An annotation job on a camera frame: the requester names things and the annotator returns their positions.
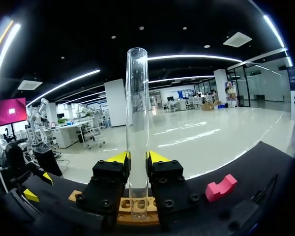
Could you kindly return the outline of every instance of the computer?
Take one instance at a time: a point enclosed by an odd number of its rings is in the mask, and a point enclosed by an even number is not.
[[[174,97],[167,97],[167,101],[170,102],[170,101],[174,101]]]
[[[60,119],[60,118],[62,118],[62,117],[64,117],[64,113],[57,114],[57,118],[58,118],[58,119]]]

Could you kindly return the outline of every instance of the white glossy floor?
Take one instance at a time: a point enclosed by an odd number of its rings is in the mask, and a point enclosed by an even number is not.
[[[291,154],[294,122],[290,115],[258,108],[175,113],[156,110],[150,112],[150,149],[169,159],[177,159],[184,167],[185,177],[193,178],[240,157],[259,141]],[[67,160],[59,161],[65,178],[88,183],[98,160],[126,150],[125,126],[103,132],[107,142],[102,148],[93,146],[89,150],[76,143],[60,149],[61,159]]]

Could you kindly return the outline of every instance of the yellow tab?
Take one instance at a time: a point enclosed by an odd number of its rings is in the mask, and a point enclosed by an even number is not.
[[[108,162],[113,162],[113,161],[116,161],[116,162],[120,162],[120,163],[124,163],[124,160],[126,159],[126,156],[127,156],[127,152],[126,151],[123,151],[122,153],[106,160]]]
[[[152,163],[159,162],[159,161],[163,161],[163,162],[171,161],[171,160],[165,158],[164,156],[161,156],[160,154],[158,154],[158,153],[156,153],[154,151],[149,151],[149,154],[151,156]]]
[[[33,194],[28,188],[23,193],[28,200],[39,202],[38,197],[35,194]]]
[[[54,185],[53,180],[50,178],[47,172],[43,174],[43,176],[51,181],[51,184]]]

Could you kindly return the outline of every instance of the white cabinet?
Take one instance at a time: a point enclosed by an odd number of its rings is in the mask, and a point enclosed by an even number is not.
[[[54,130],[54,137],[57,139],[59,148],[67,148],[76,143],[79,129],[77,127],[66,127]]]

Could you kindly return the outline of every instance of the cardboard box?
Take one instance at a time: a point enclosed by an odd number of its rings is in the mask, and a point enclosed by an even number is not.
[[[219,106],[219,105],[221,105],[221,101],[215,101],[215,102],[213,103],[213,106]]]
[[[205,103],[201,106],[203,111],[212,111],[214,110],[214,106],[211,103]]]

